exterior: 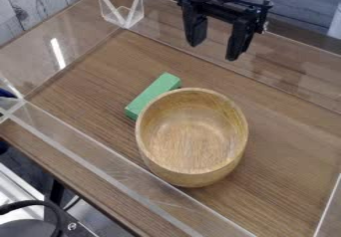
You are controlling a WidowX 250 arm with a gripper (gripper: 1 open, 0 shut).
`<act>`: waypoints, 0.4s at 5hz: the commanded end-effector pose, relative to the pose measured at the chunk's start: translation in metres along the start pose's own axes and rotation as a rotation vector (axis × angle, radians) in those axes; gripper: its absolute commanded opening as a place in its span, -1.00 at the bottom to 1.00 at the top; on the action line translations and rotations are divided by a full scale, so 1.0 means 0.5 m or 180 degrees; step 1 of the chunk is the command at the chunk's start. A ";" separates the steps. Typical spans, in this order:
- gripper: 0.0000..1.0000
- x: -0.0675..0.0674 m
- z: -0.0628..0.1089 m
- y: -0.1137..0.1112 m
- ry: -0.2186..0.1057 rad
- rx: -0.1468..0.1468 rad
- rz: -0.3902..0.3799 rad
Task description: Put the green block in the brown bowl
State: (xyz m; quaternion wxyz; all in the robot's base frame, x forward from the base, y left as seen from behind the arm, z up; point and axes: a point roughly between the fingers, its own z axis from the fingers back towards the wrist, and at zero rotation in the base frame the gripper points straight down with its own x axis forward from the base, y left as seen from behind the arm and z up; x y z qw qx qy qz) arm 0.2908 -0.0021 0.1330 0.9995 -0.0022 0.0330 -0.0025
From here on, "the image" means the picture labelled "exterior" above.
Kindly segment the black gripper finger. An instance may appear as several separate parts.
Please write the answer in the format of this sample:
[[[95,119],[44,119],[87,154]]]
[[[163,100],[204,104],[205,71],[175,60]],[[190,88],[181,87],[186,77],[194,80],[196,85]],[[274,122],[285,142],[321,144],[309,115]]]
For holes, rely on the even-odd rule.
[[[189,0],[182,0],[181,9],[185,37],[189,44],[196,47],[206,38],[208,18],[202,14],[201,7]]]
[[[256,24],[250,19],[238,18],[234,21],[226,48],[226,59],[229,61],[236,61],[240,55],[248,50],[254,29]]]

